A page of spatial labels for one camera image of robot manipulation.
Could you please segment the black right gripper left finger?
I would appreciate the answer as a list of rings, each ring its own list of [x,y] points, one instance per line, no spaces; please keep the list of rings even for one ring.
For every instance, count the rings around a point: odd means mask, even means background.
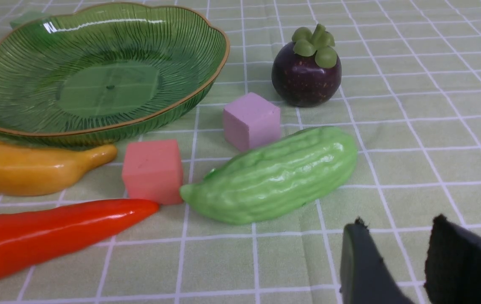
[[[411,304],[387,269],[363,219],[343,227],[340,293],[345,304]]]

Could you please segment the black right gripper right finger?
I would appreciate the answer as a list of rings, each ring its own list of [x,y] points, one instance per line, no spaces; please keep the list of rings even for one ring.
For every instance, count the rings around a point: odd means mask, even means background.
[[[436,216],[424,275],[433,304],[481,304],[481,236]]]

